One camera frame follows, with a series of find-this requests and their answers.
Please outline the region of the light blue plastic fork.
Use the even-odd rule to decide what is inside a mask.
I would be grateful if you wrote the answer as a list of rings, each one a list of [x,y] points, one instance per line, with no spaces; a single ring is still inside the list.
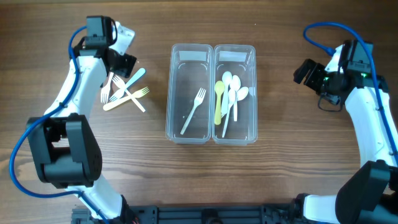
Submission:
[[[114,94],[110,97],[110,101],[116,101],[120,98],[122,98],[125,94],[125,91],[132,85],[134,84],[138,79],[140,79],[144,74],[146,73],[146,70],[144,68],[140,68],[128,81],[127,83],[122,83],[119,84],[119,81],[122,81],[117,76],[114,76],[112,78],[112,81],[114,84],[119,88],[119,90],[115,91]]]

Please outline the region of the white spoon four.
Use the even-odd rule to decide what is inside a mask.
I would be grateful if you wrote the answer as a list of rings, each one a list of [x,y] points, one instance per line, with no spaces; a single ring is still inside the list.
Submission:
[[[227,107],[228,107],[228,90],[229,90],[229,84],[232,81],[232,73],[229,71],[224,72],[222,76],[222,82],[224,83],[224,93],[223,93],[223,99],[221,103],[221,115],[224,115],[227,113]]]

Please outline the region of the yellow plastic spoon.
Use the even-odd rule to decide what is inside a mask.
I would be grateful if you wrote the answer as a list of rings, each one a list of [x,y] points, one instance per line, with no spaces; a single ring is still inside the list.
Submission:
[[[217,81],[215,83],[215,93],[216,93],[215,125],[221,124],[221,96],[223,92],[224,92],[224,83],[222,81]]]

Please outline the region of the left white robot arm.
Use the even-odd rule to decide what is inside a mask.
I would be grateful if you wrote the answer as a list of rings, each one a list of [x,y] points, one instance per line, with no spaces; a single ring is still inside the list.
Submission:
[[[59,99],[42,117],[30,118],[26,136],[37,175],[76,195],[98,223],[139,223],[123,195],[103,177],[101,149],[88,123],[95,93],[108,72],[128,77],[136,62],[113,49],[72,50],[70,71]]]

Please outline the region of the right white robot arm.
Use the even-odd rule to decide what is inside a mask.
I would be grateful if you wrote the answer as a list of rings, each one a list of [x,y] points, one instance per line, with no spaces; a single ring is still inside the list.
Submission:
[[[321,223],[397,224],[397,129],[385,79],[373,74],[367,60],[323,66],[306,59],[294,82],[345,107],[361,160],[359,171],[336,195],[305,195],[301,216]]]

